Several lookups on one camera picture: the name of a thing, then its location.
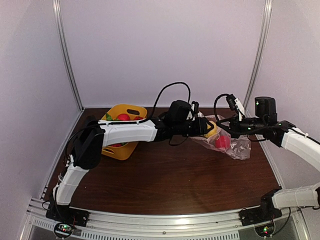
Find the yellow plush burger bun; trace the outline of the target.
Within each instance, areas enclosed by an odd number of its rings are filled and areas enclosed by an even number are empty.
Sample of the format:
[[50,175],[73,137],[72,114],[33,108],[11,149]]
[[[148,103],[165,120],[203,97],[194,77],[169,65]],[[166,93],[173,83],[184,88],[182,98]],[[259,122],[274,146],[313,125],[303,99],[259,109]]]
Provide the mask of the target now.
[[203,135],[205,138],[210,138],[218,133],[216,123],[212,120],[210,120],[209,122],[213,125],[213,129],[211,129],[208,133]]

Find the clear zip top bag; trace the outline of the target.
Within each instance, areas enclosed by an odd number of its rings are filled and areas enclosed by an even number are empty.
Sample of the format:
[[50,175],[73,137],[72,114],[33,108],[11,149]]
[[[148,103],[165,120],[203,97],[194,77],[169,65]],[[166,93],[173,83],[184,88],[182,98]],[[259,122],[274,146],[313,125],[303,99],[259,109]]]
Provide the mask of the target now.
[[216,125],[214,115],[205,116],[214,129],[209,133],[191,139],[206,149],[224,153],[235,160],[247,160],[251,156],[251,141],[246,136],[232,138],[229,133]]

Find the red plush apple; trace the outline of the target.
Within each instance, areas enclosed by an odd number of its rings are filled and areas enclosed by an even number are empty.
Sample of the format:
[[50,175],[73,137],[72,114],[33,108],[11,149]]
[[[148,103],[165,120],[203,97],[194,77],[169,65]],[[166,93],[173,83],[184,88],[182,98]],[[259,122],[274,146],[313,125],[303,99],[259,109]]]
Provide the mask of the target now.
[[218,149],[228,149],[231,145],[231,139],[226,135],[222,135],[215,140],[214,144]]

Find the yellow plastic basket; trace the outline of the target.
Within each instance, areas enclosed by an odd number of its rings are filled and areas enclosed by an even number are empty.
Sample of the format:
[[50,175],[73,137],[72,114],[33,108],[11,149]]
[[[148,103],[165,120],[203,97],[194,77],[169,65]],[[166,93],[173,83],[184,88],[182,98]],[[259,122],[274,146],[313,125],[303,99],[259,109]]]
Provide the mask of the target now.
[[[120,114],[128,114],[131,121],[137,121],[145,119],[147,117],[148,111],[142,106],[131,104],[117,104],[106,113],[112,116],[113,121],[118,121],[117,116]],[[102,148],[101,154],[116,160],[124,161],[131,156],[137,145],[138,142],[127,142],[127,144],[122,147],[106,146]]]

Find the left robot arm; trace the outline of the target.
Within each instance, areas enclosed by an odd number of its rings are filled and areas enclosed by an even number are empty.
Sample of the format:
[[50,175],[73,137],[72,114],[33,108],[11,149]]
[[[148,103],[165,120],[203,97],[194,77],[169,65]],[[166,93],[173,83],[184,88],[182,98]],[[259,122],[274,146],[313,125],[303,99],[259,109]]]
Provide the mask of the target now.
[[173,136],[198,137],[214,125],[198,115],[198,103],[182,100],[171,103],[158,117],[130,121],[92,120],[70,138],[72,148],[65,170],[52,190],[52,213],[61,222],[72,218],[69,207],[73,194],[85,174],[97,167],[104,147],[132,142],[161,142]]

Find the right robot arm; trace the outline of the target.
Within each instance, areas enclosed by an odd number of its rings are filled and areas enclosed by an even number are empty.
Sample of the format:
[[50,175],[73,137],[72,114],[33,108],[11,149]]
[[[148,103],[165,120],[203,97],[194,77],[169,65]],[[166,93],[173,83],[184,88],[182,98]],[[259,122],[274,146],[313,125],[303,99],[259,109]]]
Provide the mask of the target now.
[[[217,119],[216,124],[232,138],[240,136],[261,135],[263,140],[270,141],[279,148],[294,153],[315,169],[320,168],[320,143],[297,128],[293,123],[278,121],[276,100],[268,96],[259,96],[254,99],[255,117],[246,117],[241,101],[233,94],[223,93],[214,103],[225,98],[230,110],[235,116],[223,120]],[[269,193],[262,200],[263,205],[256,210],[259,220],[268,220],[276,209],[283,208],[320,208],[320,185],[315,183],[297,188],[279,189]]]

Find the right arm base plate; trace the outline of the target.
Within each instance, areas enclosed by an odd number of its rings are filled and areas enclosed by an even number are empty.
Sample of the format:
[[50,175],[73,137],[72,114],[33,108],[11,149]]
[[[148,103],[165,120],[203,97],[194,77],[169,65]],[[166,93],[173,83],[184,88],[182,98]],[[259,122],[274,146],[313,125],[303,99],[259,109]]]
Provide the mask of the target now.
[[243,208],[238,212],[242,226],[257,225],[264,222],[272,222],[283,214],[280,209],[263,210],[260,206],[254,208]]

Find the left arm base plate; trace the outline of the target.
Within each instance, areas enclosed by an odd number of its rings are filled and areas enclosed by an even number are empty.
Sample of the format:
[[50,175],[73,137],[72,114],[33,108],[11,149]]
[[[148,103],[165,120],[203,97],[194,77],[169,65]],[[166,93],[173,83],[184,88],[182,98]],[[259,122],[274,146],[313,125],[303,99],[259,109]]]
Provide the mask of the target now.
[[86,227],[90,213],[86,210],[70,208],[69,205],[50,204],[45,216],[72,226]]

